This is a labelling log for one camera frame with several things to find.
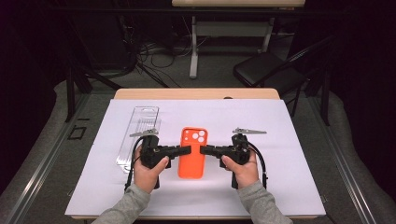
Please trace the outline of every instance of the phone case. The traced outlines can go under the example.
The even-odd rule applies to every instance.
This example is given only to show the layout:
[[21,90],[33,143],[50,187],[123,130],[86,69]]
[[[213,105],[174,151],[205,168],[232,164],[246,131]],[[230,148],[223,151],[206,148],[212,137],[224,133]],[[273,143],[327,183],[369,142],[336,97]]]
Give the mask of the phone case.
[[180,178],[199,179],[204,175],[205,155],[201,154],[200,146],[206,146],[207,130],[186,127],[181,132],[180,145],[191,146],[191,154],[183,155],[178,160],[178,176]]

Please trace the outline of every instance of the gray sleeve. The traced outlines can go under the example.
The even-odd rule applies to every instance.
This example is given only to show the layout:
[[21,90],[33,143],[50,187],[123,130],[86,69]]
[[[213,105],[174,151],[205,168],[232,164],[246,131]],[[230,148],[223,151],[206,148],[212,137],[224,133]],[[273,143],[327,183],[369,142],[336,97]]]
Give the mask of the gray sleeve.
[[150,195],[132,184],[114,207],[107,209],[93,223],[133,223],[148,206]]
[[276,207],[274,196],[258,180],[253,185],[239,189],[242,205],[250,213],[255,224],[290,224],[292,221],[283,216]]

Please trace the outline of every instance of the transparent plastic tray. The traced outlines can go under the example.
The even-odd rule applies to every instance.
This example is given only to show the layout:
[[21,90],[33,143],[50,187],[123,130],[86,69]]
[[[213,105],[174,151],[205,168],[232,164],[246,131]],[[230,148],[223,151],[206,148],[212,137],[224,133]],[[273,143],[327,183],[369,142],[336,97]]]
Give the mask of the transparent plastic tray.
[[124,173],[129,173],[131,170],[132,152],[134,144],[139,138],[138,136],[132,137],[131,134],[142,133],[154,128],[159,131],[161,126],[161,119],[158,116],[159,111],[160,108],[157,106],[136,106],[134,108],[116,160],[117,165]]

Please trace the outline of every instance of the human hand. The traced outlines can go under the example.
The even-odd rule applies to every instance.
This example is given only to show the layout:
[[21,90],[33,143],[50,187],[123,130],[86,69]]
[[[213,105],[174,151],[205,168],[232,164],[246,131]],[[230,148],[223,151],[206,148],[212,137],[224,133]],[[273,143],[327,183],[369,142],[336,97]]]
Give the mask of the human hand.
[[164,157],[154,168],[149,169],[142,164],[140,158],[140,150],[142,147],[136,149],[134,155],[134,184],[140,189],[147,193],[151,193],[154,190],[155,184],[157,183],[158,175],[165,169],[169,162],[168,157]]
[[235,173],[235,178],[236,182],[238,182],[239,189],[252,185],[257,180],[259,180],[256,153],[254,153],[253,150],[250,150],[248,162],[243,165],[236,163],[228,156],[222,156],[221,159],[226,165],[227,169]]

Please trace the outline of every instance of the chair leg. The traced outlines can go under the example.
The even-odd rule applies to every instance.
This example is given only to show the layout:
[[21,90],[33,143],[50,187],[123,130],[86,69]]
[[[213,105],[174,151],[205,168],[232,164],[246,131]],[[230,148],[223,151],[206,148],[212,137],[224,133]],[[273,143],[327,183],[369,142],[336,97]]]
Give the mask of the chair leg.
[[291,111],[291,117],[292,118],[294,117],[294,114],[296,113],[298,98],[300,97],[300,91],[301,91],[301,86],[298,87],[296,96],[294,98],[293,109]]

